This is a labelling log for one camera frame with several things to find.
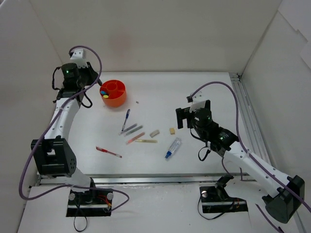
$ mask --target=orange container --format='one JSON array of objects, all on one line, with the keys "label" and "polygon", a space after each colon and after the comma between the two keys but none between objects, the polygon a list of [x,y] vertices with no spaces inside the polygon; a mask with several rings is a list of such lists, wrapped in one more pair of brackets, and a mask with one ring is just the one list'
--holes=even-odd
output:
[{"label": "orange container", "polygon": [[[104,98],[101,94],[104,91],[108,94],[108,98]],[[124,83],[119,80],[109,80],[101,86],[99,90],[104,103],[110,107],[119,107],[124,104],[126,100],[126,89]]]}]

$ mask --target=yellow eraser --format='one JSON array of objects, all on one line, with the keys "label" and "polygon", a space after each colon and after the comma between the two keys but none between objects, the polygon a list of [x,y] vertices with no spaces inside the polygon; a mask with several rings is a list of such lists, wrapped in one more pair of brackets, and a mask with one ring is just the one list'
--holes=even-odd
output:
[{"label": "yellow eraser", "polygon": [[170,134],[175,134],[175,129],[174,128],[170,128]]}]

